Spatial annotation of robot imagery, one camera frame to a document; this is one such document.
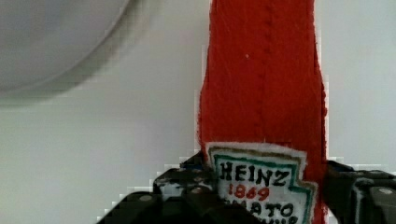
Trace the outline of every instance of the red yarn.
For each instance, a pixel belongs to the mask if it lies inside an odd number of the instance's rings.
[[[320,191],[326,108],[313,11],[313,0],[213,0],[199,138],[203,149],[266,142],[306,151],[304,180]],[[322,207],[319,194],[315,224]]]

